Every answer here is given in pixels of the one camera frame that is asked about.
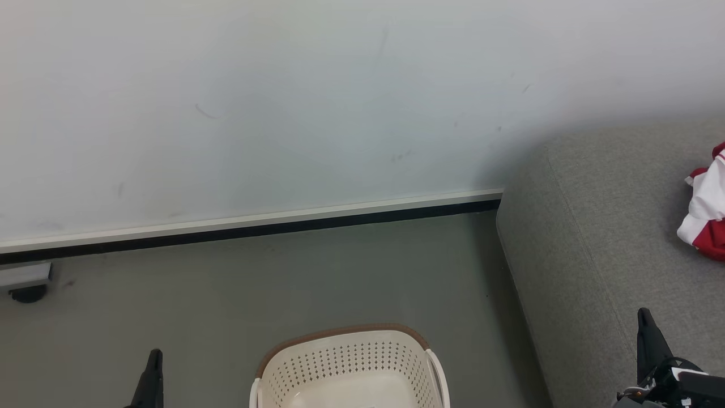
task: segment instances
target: laundry basket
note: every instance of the laundry basket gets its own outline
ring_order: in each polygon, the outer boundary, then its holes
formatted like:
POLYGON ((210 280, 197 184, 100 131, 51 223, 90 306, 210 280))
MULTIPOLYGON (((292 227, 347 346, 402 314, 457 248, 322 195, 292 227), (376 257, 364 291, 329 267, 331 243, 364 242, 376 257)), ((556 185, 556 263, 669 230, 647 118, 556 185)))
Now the laundry basket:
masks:
POLYGON ((363 325, 273 348, 257 370, 249 408, 450 408, 450 397, 421 335, 403 325, 363 325))

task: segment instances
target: sofa cushion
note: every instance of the sofa cushion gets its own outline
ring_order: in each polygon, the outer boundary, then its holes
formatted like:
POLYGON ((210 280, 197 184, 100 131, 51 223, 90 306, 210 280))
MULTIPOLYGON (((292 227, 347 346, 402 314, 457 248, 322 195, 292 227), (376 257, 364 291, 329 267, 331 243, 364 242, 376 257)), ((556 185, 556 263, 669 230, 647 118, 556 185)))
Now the sofa cushion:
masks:
POLYGON ((636 383, 637 309, 676 356, 725 376, 725 264, 682 242, 692 170, 725 121, 560 137, 509 182, 497 224, 556 407, 610 407, 636 383))

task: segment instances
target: gray floor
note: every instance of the gray floor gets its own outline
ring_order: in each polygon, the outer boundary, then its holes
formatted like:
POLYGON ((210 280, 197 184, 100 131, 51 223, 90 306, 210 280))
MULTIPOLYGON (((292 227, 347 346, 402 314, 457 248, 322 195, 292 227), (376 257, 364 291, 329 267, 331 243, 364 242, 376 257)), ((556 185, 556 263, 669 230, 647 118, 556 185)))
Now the gray floor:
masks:
POLYGON ((454 407, 548 407, 494 211, 67 258, 46 299, 0 297, 0 401, 124 407, 152 348, 166 405, 246 407, 262 355, 308 332, 400 322, 454 407))

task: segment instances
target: baseboard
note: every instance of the baseboard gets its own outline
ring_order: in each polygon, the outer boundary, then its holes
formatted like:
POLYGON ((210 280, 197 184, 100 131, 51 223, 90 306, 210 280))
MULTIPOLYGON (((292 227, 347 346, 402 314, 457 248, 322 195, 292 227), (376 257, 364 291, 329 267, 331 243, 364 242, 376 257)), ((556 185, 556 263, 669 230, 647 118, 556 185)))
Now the baseboard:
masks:
POLYGON ((485 211, 498 207, 498 200, 502 193, 503 189, 486 189, 254 216, 6 241, 0 242, 0 264, 485 211))

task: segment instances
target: red and white cloth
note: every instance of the red and white cloth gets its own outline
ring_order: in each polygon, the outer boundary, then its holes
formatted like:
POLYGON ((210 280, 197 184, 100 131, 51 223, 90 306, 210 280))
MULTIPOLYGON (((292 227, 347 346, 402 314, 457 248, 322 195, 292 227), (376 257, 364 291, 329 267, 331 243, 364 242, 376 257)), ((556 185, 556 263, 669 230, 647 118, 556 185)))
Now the red and white cloth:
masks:
POLYGON ((692 200, 677 236, 703 255, 725 262, 725 143, 713 149, 710 168, 693 171, 685 182, 692 186, 692 200))

